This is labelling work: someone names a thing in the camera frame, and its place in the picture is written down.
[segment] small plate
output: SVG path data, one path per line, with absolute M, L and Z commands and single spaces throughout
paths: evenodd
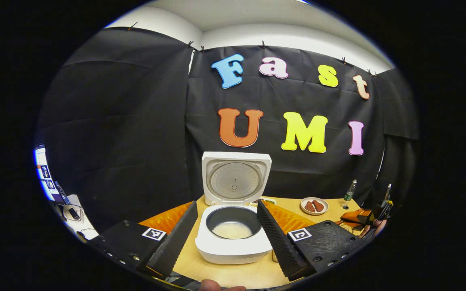
M 309 210 L 305 209 L 305 205 L 307 205 L 307 202 L 309 202 L 309 201 L 312 202 L 312 200 L 316 200 L 319 203 L 323 204 L 324 208 L 323 208 L 323 210 L 321 212 L 312 212 L 312 211 L 309 211 Z M 327 212 L 327 210 L 328 210 L 327 201 L 324 201 L 323 199 L 319 199 L 318 197 L 306 197 L 305 199 L 303 199 L 301 201 L 300 206 L 301 206 L 301 210 L 303 210 L 305 213 L 310 214 L 310 215 L 321 215 L 321 214 Z

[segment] orange object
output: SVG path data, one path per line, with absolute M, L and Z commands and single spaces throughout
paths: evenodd
M 311 226 L 316 224 L 304 217 L 300 217 L 298 214 L 291 212 L 285 208 L 274 205 L 272 203 L 262 201 L 270 212 L 276 223 L 283 230 L 283 233 L 287 235 L 288 232 L 293 230 L 299 230 L 300 228 Z
M 192 202 L 193 201 L 157 214 L 155 217 L 150 217 L 139 224 L 170 234 Z

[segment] table surface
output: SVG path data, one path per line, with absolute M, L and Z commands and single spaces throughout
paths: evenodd
M 340 217 L 350 211 L 359 209 L 359 205 L 353 199 L 348 201 L 348 210 L 344 210 L 341 206 L 343 199 L 324 199 L 327 201 L 329 209 L 321 215 L 310 215 L 300 207 L 301 199 L 288 199 L 277 197 L 266 197 L 276 201 L 276 204 L 287 210 L 294 212 L 302 217 L 305 217 L 316 223 L 331 220 L 339 221 Z M 197 200 L 198 218 L 190 232 L 186 243 L 179 255 L 174 272 L 179 273 L 188 278 L 192 278 L 201 282 L 204 279 L 215 280 L 222 287 L 233 287 L 242 285 L 247 289 L 262 289 L 276 286 L 286 285 L 289 282 L 287 277 L 283 275 L 280 265 L 272 260 L 272 251 L 259 261 L 242 265 L 218 265 L 205 261 L 197 250 L 195 238 L 201 221 L 202 213 L 209 207 L 204 203 L 204 196 Z

